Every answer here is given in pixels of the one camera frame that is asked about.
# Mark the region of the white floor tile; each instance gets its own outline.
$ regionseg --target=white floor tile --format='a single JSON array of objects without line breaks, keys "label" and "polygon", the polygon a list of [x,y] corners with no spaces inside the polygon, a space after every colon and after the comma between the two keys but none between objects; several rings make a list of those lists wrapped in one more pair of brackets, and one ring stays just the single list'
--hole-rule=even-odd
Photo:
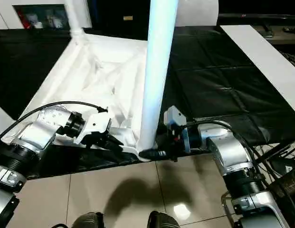
[{"label": "white floor tile", "polygon": [[226,216],[220,218],[213,218],[206,221],[191,223],[181,226],[182,228],[231,228],[228,218]]},{"label": "white floor tile", "polygon": [[225,215],[220,198],[227,189],[210,155],[159,161],[157,167],[166,212],[180,225]]},{"label": "white floor tile", "polygon": [[71,176],[69,226],[78,216],[99,211],[106,228],[146,228],[153,210],[164,212],[155,162]]},{"label": "white floor tile", "polygon": [[66,223],[70,175],[29,180],[8,228],[50,228]]}]

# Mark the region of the cabinet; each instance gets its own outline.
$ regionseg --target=cabinet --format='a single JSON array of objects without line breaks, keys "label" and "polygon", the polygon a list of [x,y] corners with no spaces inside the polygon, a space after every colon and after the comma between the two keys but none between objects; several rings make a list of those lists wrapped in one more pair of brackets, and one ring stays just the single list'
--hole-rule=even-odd
[{"label": "cabinet", "polygon": [[[51,5],[56,8],[62,7],[63,10],[60,11],[64,11],[65,1],[66,0],[0,0],[0,16],[5,24],[5,26],[1,26],[0,29],[23,29],[26,23],[24,23],[24,21],[21,21],[20,17],[25,17],[25,20],[27,21],[32,18],[35,20],[37,17],[35,15],[41,15],[42,11],[45,11],[43,14],[46,15],[43,17],[48,17],[46,11],[48,10],[49,12]],[[73,1],[74,3],[80,26],[84,28],[90,28],[91,21],[87,7],[87,1],[70,1]],[[27,18],[26,13],[17,14],[16,12],[16,9],[24,9],[23,11],[29,12],[30,10],[28,10],[28,8],[30,7],[32,8],[32,12],[30,12],[30,14],[33,15],[33,17],[31,17],[30,19]],[[37,28],[44,26],[42,23],[40,23],[43,19],[37,19],[39,22],[39,26],[36,26]]]}]

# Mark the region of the white pole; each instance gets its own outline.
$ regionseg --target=white pole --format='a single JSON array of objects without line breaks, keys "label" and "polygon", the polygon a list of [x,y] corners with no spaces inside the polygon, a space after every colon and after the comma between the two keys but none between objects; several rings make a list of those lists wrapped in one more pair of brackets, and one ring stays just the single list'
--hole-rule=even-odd
[{"label": "white pole", "polygon": [[151,0],[139,151],[154,146],[178,0]]},{"label": "white pole", "polygon": [[76,39],[76,42],[84,40],[84,31],[77,19],[75,6],[73,0],[65,0],[66,12],[68,15],[68,22],[70,26],[71,36]]}]

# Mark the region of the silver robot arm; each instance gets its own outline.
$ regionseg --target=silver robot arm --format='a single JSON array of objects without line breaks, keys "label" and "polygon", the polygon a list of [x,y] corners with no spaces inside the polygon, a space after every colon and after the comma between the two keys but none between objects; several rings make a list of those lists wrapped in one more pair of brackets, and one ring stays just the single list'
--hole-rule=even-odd
[{"label": "silver robot arm", "polygon": [[271,192],[263,186],[249,153],[234,134],[218,124],[201,124],[198,131],[202,148],[213,154],[235,213],[243,216],[236,222],[237,226],[289,228]]},{"label": "silver robot arm", "polygon": [[59,105],[40,111],[37,119],[28,124],[10,145],[0,149],[0,228],[6,227],[19,203],[14,193],[20,192],[28,172],[41,160],[57,133],[73,138],[75,144],[106,147],[110,125],[107,112],[93,114],[85,121],[80,113]]}]

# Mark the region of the black plastic sheet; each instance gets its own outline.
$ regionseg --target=black plastic sheet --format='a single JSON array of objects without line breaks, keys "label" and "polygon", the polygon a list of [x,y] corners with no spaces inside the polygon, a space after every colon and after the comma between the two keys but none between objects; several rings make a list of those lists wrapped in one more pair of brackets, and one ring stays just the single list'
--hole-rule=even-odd
[{"label": "black plastic sheet", "polygon": [[295,140],[294,110],[222,31],[175,30],[162,111],[172,105],[229,123],[251,145]]}]

